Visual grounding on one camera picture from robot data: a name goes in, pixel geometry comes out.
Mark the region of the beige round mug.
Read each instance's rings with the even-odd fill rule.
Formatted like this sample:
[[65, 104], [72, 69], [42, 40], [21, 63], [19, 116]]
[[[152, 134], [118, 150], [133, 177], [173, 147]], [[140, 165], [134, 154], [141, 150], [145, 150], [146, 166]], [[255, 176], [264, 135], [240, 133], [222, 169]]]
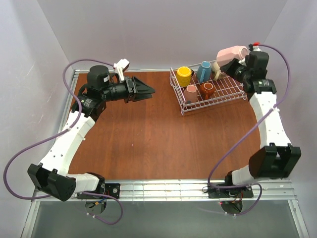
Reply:
[[213, 79], [215, 81], [223, 78], [223, 73], [220, 70], [218, 63], [215, 61], [212, 65]]

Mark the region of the white mug pink handle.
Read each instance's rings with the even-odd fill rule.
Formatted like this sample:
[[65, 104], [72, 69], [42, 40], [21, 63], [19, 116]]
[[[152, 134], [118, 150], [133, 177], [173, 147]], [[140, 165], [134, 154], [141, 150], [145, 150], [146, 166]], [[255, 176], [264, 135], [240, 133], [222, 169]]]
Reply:
[[228, 64], [233, 59], [243, 60], [249, 51], [245, 46], [233, 46], [222, 49], [217, 53], [216, 62], [219, 67]]

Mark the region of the blue mug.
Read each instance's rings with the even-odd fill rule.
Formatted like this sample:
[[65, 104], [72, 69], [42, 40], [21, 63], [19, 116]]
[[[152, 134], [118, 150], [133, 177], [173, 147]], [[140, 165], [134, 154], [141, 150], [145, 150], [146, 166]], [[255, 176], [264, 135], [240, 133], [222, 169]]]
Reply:
[[204, 82], [209, 81], [209, 78], [211, 76], [211, 63], [209, 61], [203, 61], [196, 74], [196, 79], [200, 84], [203, 84]]

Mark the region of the brown black mug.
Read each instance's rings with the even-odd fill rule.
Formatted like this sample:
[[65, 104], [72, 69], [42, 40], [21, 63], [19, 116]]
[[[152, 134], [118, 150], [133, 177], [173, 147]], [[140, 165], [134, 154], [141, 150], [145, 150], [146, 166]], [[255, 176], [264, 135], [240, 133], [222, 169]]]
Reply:
[[215, 93], [215, 86], [212, 83], [205, 82], [200, 86], [203, 100], [208, 100]]

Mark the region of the yellow textured cup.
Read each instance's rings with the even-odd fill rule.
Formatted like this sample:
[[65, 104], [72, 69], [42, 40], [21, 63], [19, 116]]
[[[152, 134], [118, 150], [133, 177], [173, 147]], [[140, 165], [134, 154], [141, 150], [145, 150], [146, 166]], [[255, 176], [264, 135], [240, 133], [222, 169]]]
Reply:
[[177, 69], [176, 78], [180, 87], [187, 87], [191, 83], [192, 69], [182, 66]]

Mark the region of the white mug brown dots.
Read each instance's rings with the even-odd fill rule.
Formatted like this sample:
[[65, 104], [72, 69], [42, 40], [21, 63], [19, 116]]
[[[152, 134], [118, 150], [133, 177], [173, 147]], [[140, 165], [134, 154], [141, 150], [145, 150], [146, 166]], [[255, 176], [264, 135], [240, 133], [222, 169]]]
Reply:
[[188, 85], [184, 91], [185, 104], [192, 104], [198, 101], [198, 89], [195, 85]]

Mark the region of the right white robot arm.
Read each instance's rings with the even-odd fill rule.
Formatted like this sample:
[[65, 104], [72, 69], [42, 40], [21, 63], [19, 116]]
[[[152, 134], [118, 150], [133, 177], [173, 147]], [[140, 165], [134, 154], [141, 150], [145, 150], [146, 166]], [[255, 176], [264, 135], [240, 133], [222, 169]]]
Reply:
[[227, 174], [225, 187], [253, 184], [263, 179], [285, 179], [302, 154], [283, 128], [275, 83], [266, 78], [268, 60], [267, 53], [251, 51], [244, 63], [236, 56], [217, 61], [222, 72], [242, 83], [258, 122], [261, 141], [259, 151], [250, 157], [248, 165]]

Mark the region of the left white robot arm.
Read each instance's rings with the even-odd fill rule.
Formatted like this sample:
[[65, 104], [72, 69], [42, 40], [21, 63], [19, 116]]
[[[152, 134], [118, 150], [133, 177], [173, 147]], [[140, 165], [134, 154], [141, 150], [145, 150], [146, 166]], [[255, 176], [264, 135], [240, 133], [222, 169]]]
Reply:
[[31, 164], [28, 175], [35, 187], [61, 201], [73, 194], [105, 192], [103, 176], [93, 172], [71, 175], [69, 166], [86, 134], [95, 125], [109, 101], [125, 103], [149, 99], [154, 88], [137, 77], [110, 73], [104, 65], [95, 65], [87, 74], [87, 83], [78, 91], [78, 101], [71, 107], [65, 134], [58, 136], [38, 165]]

